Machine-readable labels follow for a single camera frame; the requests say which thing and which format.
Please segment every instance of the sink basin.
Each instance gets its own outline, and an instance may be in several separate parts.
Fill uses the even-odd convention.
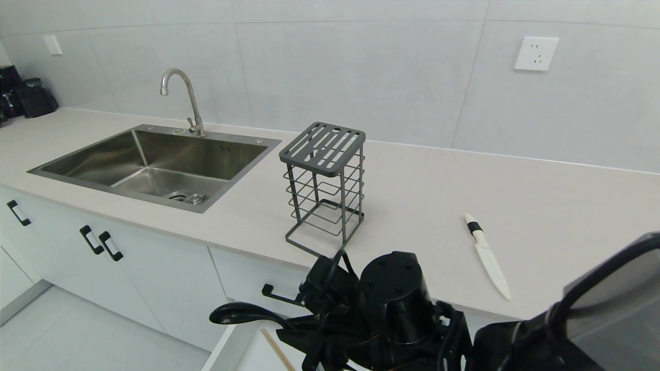
[[[140,125],[29,172],[203,213],[279,143]]]

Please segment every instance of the kitchen knife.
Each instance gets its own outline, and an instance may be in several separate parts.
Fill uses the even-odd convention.
[[[481,264],[486,269],[488,277],[493,282],[493,285],[500,291],[500,294],[504,296],[506,300],[511,300],[511,293],[509,292],[509,285],[506,283],[506,278],[504,278],[504,273],[495,259],[495,254],[488,246],[486,242],[486,236],[484,231],[479,226],[479,223],[472,217],[470,214],[465,214],[465,222],[467,223],[467,228],[470,230],[470,233],[475,238],[477,243],[475,244],[475,249],[477,249],[477,255],[481,260]]]

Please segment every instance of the white countertop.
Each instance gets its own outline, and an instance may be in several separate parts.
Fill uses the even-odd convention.
[[[294,133],[208,125],[282,143],[203,214],[26,171],[140,124],[187,122],[60,109],[0,129],[0,186],[220,248],[311,267],[284,241],[289,217],[279,151]],[[462,307],[530,318],[564,285],[660,229],[660,174],[368,141],[362,226],[346,248],[357,271],[393,250],[414,252],[431,295]],[[477,218],[509,282],[488,280],[463,213]]]

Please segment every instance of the white floor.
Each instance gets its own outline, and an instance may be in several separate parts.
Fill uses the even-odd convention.
[[[196,371],[209,354],[55,286],[0,327],[2,371]]]

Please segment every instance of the electrical outlet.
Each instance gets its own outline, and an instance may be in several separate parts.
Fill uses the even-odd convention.
[[[526,36],[520,45],[518,59],[513,68],[527,71],[548,71],[558,43],[558,38]]]

